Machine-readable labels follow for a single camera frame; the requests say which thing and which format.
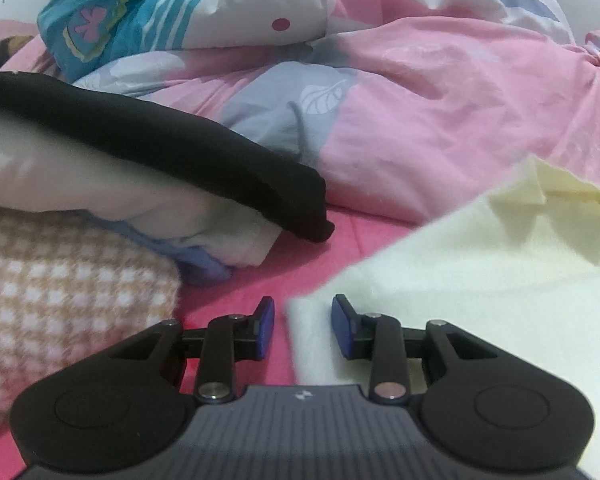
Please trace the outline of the cream white fleece sweater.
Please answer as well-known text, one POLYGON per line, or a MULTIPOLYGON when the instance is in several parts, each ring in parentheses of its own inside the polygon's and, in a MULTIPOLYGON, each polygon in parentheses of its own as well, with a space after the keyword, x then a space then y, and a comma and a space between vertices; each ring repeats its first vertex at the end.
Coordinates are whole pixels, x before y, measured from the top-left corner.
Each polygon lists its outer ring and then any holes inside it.
POLYGON ((348 266, 286 309, 298 382, 365 384, 330 327, 332 298, 405 326, 445 320, 579 388, 600 479, 600 185, 536 158, 467 206, 348 266))

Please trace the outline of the stack of folded clothes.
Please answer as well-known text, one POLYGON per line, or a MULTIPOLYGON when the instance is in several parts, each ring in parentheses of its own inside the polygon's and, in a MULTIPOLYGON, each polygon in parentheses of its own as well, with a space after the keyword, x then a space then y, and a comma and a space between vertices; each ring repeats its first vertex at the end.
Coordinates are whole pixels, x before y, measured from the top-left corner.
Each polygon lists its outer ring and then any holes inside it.
POLYGON ((0 413, 169 316, 177 256, 257 266, 279 233, 254 209, 0 113, 0 413))

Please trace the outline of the pink floral bed blanket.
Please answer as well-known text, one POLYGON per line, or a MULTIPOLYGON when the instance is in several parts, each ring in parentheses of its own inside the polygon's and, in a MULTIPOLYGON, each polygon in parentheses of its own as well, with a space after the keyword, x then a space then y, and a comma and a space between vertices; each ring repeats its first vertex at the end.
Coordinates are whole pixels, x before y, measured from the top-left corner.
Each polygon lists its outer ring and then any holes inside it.
POLYGON ((212 318, 229 313, 250 313, 263 296, 275 300, 272 348, 263 362, 237 365, 238 385, 290 385, 296 381, 284 317, 285 302, 322 286, 346 266, 377 252, 411 228, 402 222, 332 209, 334 234, 325 244, 312 244, 284 233, 264 263, 237 269, 232 277, 209 287, 184 286, 175 317, 185 327, 205 326, 212 318))

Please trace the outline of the black folded garment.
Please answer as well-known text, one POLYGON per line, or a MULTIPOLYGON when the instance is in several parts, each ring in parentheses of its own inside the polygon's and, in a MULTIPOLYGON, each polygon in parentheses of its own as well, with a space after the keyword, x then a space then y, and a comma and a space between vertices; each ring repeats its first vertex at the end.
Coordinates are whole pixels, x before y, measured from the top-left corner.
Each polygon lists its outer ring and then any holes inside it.
POLYGON ((234 200, 304 240, 334 232, 315 169, 213 120, 32 73, 0 73, 0 112, 234 200))

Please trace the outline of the pink patterned duvet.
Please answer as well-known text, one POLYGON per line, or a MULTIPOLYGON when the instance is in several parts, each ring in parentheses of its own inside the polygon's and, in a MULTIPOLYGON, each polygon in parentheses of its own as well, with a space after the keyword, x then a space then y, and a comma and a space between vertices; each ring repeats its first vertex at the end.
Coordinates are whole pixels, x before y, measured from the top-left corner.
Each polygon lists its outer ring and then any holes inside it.
POLYGON ((335 205, 425 222, 534 156, 600 185, 600 32, 557 0, 50 0, 79 87, 209 117, 335 205))

